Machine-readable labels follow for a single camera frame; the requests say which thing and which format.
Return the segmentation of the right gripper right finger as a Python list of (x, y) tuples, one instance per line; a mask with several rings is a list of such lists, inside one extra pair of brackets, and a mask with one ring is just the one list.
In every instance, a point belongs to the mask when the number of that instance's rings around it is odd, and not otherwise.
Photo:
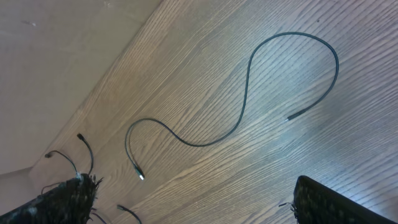
[(291, 208), (299, 224), (395, 224), (305, 175), (297, 179)]

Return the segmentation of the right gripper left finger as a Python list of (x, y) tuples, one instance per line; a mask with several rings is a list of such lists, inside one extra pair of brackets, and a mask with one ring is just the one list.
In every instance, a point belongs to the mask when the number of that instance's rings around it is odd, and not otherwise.
[(102, 181), (80, 174), (1, 215), (1, 224), (87, 223)]

